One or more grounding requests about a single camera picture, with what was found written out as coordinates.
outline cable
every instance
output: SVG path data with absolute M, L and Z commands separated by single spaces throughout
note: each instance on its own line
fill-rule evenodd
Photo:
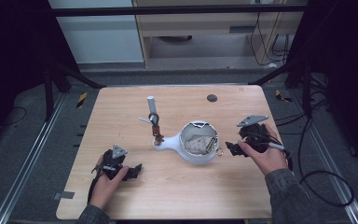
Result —
M 281 64 L 284 65 L 286 63 L 287 59 L 287 52 L 289 51 L 289 35 L 286 35 L 285 41 L 284 41 L 284 48 L 283 48 L 283 54 L 281 57 Z
M 292 117 L 299 116 L 299 115 L 301 115 L 301 114 L 294 114 L 294 115 L 290 115 L 290 116 L 285 117 L 285 118 L 275 119 L 275 121 L 277 121 L 277 120 L 282 120 L 282 119 L 290 119 L 290 118 L 292 118 Z
M 255 55 L 255 49 L 253 47 L 253 35 L 255 33 L 255 29 L 258 28 L 258 33 L 260 34 L 260 39 L 261 39 L 261 42 L 263 44 L 263 48 L 264 48 L 264 53 L 266 54 L 267 58 L 269 58 L 270 62 L 269 63 L 260 63 L 258 60 L 257 60 L 257 57 L 255 57 L 255 60 L 257 62 L 258 65 L 268 65 L 270 63 L 276 63 L 278 62 L 279 60 L 274 60 L 274 59 L 271 59 L 267 53 L 267 48 L 266 48 L 266 44 L 264 43 L 264 39 L 263 39 L 263 36 L 261 35 L 261 29 L 260 29 L 260 12 L 257 13 L 257 20 L 255 21 L 255 28 L 254 30 L 252 31 L 252 34 L 251 34 L 251 39 L 250 39 L 250 42 L 251 42 L 251 48 L 252 48 L 252 51 Z
M 302 166 L 301 166 L 301 147 L 302 147 L 302 143 L 304 140 L 304 135 L 305 132 L 307 131 L 307 126 L 309 125 L 309 122 L 312 121 L 312 117 L 308 118 L 306 121 L 306 125 L 304 126 L 304 130 L 303 133 L 301 134 L 301 138 L 300 138 L 300 144 L 298 146 L 298 153 L 297 153 L 297 162 L 298 162 L 298 171 L 300 172 L 300 176 L 301 176 L 301 180 L 299 181 L 300 184 L 302 184 L 303 182 L 307 185 L 307 187 L 309 188 L 310 191 L 312 191 L 313 194 L 315 194 L 319 199 L 321 199 L 322 201 L 324 201 L 325 203 L 328 203 L 330 205 L 333 205 L 335 207 L 345 207 L 350 205 L 353 200 L 354 200 L 354 192 L 352 187 L 350 186 L 350 184 L 348 183 L 348 181 L 346 181 L 343 177 L 341 177 L 340 175 L 334 174 L 332 172 L 329 171 L 325 171 L 325 170 L 316 170 L 313 172 L 310 172 L 306 175 L 304 175 L 303 170 L 302 170 Z M 312 175 L 316 175 L 316 174 L 327 174 L 327 175 L 332 175 L 335 176 L 336 178 L 340 179 L 343 183 L 345 183 L 345 185 L 347 185 L 347 187 L 350 189 L 351 192 L 351 198 L 346 202 L 346 203 L 334 203 L 331 202 L 327 199 L 325 199 L 322 195 L 320 195 L 318 192 L 316 192 L 315 189 L 313 189 L 310 184 L 307 182 L 307 178 L 312 176 Z
M 325 96 L 325 91 L 315 91 L 315 92 L 313 92 L 313 93 L 310 95 L 310 97 L 312 97 L 313 95 L 316 95 L 316 94 L 318 94 L 318 93 L 320 93 L 320 94 L 322 94 L 322 95 Z
M 295 122 L 296 120 L 299 120 L 301 119 L 302 117 L 304 117 L 305 114 L 300 114 L 299 116 L 297 116 L 295 119 L 291 119 L 289 121 L 286 121 L 284 123 L 281 123 L 281 124 L 277 124 L 276 126 L 279 127 L 279 126 L 283 126 L 283 125 L 286 125 L 286 124 L 289 124 L 289 123 L 292 123 L 292 122 Z
M 282 57 L 284 54 L 287 55 L 287 53 L 289 52 L 288 50 L 288 41 L 289 41 L 289 35 L 286 35 L 286 40 L 284 43 L 284 48 L 283 49 L 274 49 L 275 45 L 277 43 L 279 35 L 275 35 L 274 41 L 272 42 L 272 47 L 271 47 L 271 52 L 273 55 L 277 56 L 277 57 Z
M 4 123 L 3 124 L 4 126 L 15 124 L 15 123 L 19 122 L 20 120 L 24 119 L 25 116 L 27 115 L 27 110 L 22 106 L 14 106 L 13 109 L 22 109 L 24 111 L 24 114 L 22 115 L 21 118 L 15 120 L 15 121 L 12 121 L 12 122 L 9 122 L 9 123 Z

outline white cabinet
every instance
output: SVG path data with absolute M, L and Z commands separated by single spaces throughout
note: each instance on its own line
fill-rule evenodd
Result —
M 49 0 L 52 8 L 132 7 L 131 0 Z M 76 62 L 82 65 L 143 63 L 135 17 L 58 17 Z

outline wooden table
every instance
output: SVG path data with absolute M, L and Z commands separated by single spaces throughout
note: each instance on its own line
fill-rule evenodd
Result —
M 209 94 L 217 101 L 207 100 Z M 205 120 L 217 130 L 224 155 L 195 165 L 174 151 L 156 151 L 147 118 L 147 96 L 156 100 L 161 134 L 174 136 L 192 120 Z M 141 163 L 136 179 L 123 181 L 107 214 L 112 219 L 270 218 L 264 176 L 250 158 L 232 156 L 225 142 L 241 137 L 236 125 L 248 115 L 276 132 L 259 86 L 142 86 L 101 89 L 65 187 L 73 199 L 61 199 L 57 217 L 77 219 L 87 203 L 96 161 L 113 144 L 128 150 L 124 164 Z

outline black metal pole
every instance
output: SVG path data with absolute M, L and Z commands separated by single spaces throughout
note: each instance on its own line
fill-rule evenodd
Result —
M 200 14 L 241 12 L 296 12 L 309 10 L 307 4 L 265 5 L 212 5 L 169 7 L 97 7 L 97 8 L 53 8 L 52 10 L 27 10 L 28 16 L 84 17 L 156 14 Z

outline tape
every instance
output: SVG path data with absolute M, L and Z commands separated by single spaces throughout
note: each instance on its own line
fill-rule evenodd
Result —
M 68 192 L 68 191 L 63 191 L 61 193 L 55 193 L 54 196 L 53 196 L 53 199 L 54 200 L 59 200 L 61 198 L 64 198 L 64 199 L 73 199 L 75 196 L 75 193 L 74 192 Z
M 87 93 L 83 92 L 80 94 L 79 101 L 77 102 L 76 108 L 81 108 L 86 100 Z
M 281 96 L 281 92 L 279 91 L 279 90 L 276 90 L 275 91 L 275 97 L 278 99 L 278 100 L 282 100 L 282 101 L 285 101 L 285 102 L 293 102 L 292 101 L 292 98 L 283 98 L 282 96 Z

